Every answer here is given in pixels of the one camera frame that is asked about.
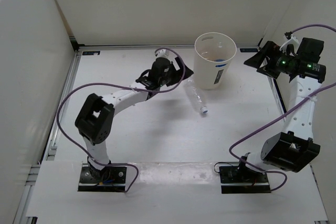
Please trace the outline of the clear plastic bottle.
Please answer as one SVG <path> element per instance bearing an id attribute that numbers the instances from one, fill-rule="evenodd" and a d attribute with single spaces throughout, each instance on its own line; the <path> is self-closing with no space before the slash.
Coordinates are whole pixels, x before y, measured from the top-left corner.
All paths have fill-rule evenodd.
<path id="1" fill-rule="evenodd" d="M 204 96 L 202 91 L 196 86 L 193 78 L 188 78 L 186 80 L 184 90 L 194 111 L 200 115 L 206 115 L 208 113 L 208 108 Z"/>

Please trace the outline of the blue label water bottle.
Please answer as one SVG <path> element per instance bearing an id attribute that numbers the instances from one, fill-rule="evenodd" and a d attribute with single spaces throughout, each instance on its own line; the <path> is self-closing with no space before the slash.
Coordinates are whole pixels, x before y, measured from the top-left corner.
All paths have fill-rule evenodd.
<path id="1" fill-rule="evenodd" d="M 214 62 L 216 63 L 216 68 L 221 68 L 227 65 L 226 61 L 223 59 L 216 59 Z"/>

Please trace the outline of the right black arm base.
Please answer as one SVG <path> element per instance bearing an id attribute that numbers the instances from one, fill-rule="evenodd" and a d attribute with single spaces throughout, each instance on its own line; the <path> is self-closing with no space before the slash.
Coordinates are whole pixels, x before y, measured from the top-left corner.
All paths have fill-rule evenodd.
<path id="1" fill-rule="evenodd" d="M 220 176 L 222 194 L 271 193 L 267 175 L 250 171 L 244 165 L 217 162 L 214 172 Z"/>

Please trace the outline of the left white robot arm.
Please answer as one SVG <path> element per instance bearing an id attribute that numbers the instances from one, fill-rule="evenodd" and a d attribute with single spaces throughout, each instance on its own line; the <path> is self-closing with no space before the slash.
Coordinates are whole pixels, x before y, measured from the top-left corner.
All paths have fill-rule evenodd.
<path id="1" fill-rule="evenodd" d="M 87 161 L 90 174 L 97 181 L 112 179 L 111 168 L 105 165 L 111 163 L 105 140 L 111 132 L 114 116 L 130 106 L 149 100 L 162 86 L 175 85 L 193 74 L 191 69 L 183 67 L 178 57 L 175 60 L 179 70 L 167 58 L 158 57 L 151 69 L 141 73 L 129 90 L 122 89 L 103 96 L 92 93 L 87 97 L 75 120 L 75 126 L 89 153 Z"/>

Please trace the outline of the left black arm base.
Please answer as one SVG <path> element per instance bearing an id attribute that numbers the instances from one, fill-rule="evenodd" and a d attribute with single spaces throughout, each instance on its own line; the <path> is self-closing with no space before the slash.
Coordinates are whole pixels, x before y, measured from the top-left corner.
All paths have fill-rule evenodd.
<path id="1" fill-rule="evenodd" d="M 83 164 L 78 191 L 122 193 L 125 191 L 126 177 L 125 166 L 105 167 L 103 171 L 96 171 L 89 164 Z"/>

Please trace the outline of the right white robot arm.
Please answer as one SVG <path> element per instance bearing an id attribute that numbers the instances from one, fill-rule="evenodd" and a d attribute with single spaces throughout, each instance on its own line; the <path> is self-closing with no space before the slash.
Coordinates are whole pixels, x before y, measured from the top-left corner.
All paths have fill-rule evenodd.
<path id="1" fill-rule="evenodd" d="M 290 100 L 280 133 L 269 138 L 258 153 L 247 153 L 247 163 L 236 168 L 236 177 L 247 182 L 255 173 L 271 169 L 299 172 L 320 152 L 320 146 L 313 142 L 312 121 L 315 98 L 299 105 L 309 94 L 321 88 L 325 80 L 326 67 L 318 63 L 324 42 L 303 38 L 298 42 L 291 37 L 282 46 L 268 41 L 253 57 L 244 62 L 257 72 L 277 79 L 280 74 L 289 76 Z"/>

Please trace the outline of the cream plastic bin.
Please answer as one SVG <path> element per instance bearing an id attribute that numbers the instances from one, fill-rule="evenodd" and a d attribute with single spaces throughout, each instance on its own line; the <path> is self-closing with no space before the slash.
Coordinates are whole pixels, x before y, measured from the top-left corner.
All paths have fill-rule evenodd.
<path id="1" fill-rule="evenodd" d="M 221 33 L 205 33 L 194 43 L 194 81 L 203 90 L 213 90 L 219 87 L 224 75 L 237 54 L 235 42 Z M 216 68 L 216 59 L 223 59 L 227 65 Z"/>

